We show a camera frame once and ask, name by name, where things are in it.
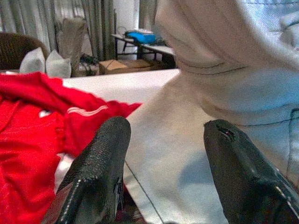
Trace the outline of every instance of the white stripe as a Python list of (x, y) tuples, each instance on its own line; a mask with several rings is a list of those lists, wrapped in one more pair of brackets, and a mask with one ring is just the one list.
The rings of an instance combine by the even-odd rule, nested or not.
[(82, 109), (79, 107), (70, 107), (67, 110), (67, 113), (77, 113), (84, 117), (90, 117), (90, 116), (93, 116), (93, 115), (97, 114), (98, 112), (105, 110), (105, 109), (108, 109), (108, 106), (106, 106), (106, 105), (100, 106), (98, 109), (96, 109), (94, 111), (86, 111), (85, 109)]

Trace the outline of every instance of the curtain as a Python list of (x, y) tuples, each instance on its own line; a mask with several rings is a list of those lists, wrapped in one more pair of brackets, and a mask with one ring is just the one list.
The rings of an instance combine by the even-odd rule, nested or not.
[(140, 0), (139, 28), (153, 30), (157, 12), (158, 0)]
[(83, 17), (87, 21), (93, 55), (114, 57), (113, 1), (111, 0), (0, 0), (0, 31), (27, 34), (47, 49), (58, 50), (57, 21)]

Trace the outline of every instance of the small table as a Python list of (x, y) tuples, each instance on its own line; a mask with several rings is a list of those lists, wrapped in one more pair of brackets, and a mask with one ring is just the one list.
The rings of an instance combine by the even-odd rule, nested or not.
[[(118, 55), (137, 55), (137, 59), (141, 59), (143, 54), (155, 54), (155, 59), (157, 58), (157, 53), (168, 56), (174, 56), (173, 49), (167, 46), (156, 46), (156, 45), (149, 45), (149, 44), (141, 44), (134, 42), (134, 39), (125, 38), (119, 34), (112, 34), (111, 36), (115, 39), (115, 58), (117, 60)], [(125, 45), (122, 50), (122, 53), (118, 53), (118, 40), (124, 41)], [(132, 46), (137, 47), (137, 53), (125, 53), (125, 48), (127, 47), (127, 43), (132, 44)]]

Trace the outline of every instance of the white hoodie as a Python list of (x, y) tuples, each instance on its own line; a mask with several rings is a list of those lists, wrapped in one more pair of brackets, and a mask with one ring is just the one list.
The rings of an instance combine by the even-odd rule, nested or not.
[(226, 119), (299, 178), (299, 1), (163, 0), (181, 74), (129, 117), (125, 183), (148, 222), (225, 224), (203, 144)]

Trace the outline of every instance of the blue object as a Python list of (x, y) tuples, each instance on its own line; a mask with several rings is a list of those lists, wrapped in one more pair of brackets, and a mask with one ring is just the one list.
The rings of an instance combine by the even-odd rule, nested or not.
[(156, 36), (154, 34), (141, 34), (138, 32), (127, 33), (128, 38), (133, 38), (139, 43), (153, 43), (156, 41)]

